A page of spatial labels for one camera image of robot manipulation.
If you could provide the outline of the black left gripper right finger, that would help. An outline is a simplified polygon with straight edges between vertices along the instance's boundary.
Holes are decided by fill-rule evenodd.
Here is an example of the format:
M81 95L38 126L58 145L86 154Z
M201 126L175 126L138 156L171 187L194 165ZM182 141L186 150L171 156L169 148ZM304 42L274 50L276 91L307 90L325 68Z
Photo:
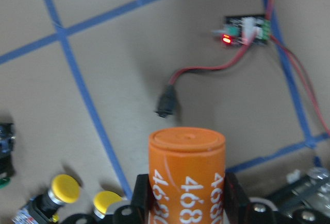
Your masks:
M250 200L234 173L225 174L224 210L229 223L243 224Z

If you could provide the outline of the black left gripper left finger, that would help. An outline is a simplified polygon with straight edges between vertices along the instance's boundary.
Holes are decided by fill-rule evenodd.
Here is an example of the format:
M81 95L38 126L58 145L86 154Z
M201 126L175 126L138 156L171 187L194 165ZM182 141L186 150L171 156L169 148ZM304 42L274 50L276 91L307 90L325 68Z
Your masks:
M131 199L134 223L148 223L150 211L150 181L148 174L137 175Z

